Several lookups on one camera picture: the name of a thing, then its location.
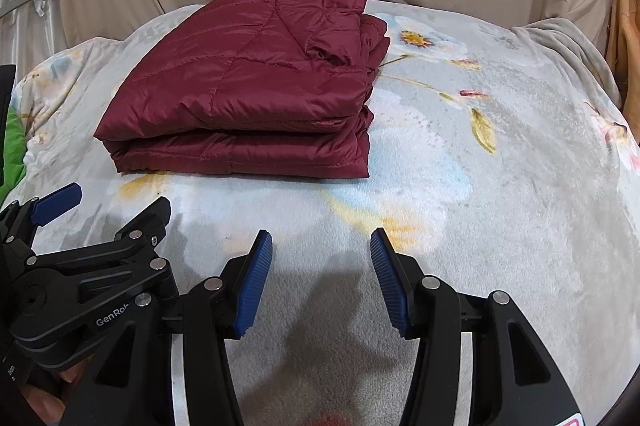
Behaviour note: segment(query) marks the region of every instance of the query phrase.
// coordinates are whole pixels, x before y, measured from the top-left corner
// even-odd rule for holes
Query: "white curtain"
[[[0,18],[0,64],[17,66],[16,81],[66,48],[60,0],[30,0]]]

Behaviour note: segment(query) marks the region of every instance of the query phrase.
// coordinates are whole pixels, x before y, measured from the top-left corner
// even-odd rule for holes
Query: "orange fabric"
[[[607,63],[623,99],[622,115],[640,139],[640,0],[614,0]]]

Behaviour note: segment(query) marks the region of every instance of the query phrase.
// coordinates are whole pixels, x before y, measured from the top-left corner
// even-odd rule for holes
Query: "floral blanket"
[[[59,53],[18,85],[30,140],[8,201],[73,181],[84,192],[38,232],[36,251],[111,240],[166,196],[173,216],[158,250],[187,291],[267,229],[275,252],[255,326],[228,344],[246,424],[392,426],[417,344],[391,327],[370,262],[369,234],[384,226],[398,251],[458,291],[510,293],[596,424],[640,362],[640,155],[584,35],[562,19],[509,31],[369,2],[392,38],[368,102],[369,179],[119,175],[96,126],[129,71],[197,8]],[[175,348],[182,425],[180,367]],[[460,425],[470,371],[465,335]]]

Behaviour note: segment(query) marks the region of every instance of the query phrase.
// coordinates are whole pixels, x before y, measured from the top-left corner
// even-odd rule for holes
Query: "pink flower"
[[[622,165],[626,169],[640,174],[640,149],[638,149],[638,145],[631,138],[631,133],[628,128],[624,124],[601,116],[600,112],[588,102],[584,104],[589,107],[591,122],[596,130],[600,132],[600,135],[603,136],[604,142],[607,145],[616,147]]]
[[[463,98],[489,99],[489,95],[478,90],[460,90],[460,96]]]

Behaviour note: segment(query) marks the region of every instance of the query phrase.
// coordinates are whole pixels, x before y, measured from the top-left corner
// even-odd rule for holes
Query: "maroon puffer jacket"
[[[389,45],[367,0],[214,0],[131,71],[95,136],[118,171],[368,176]]]

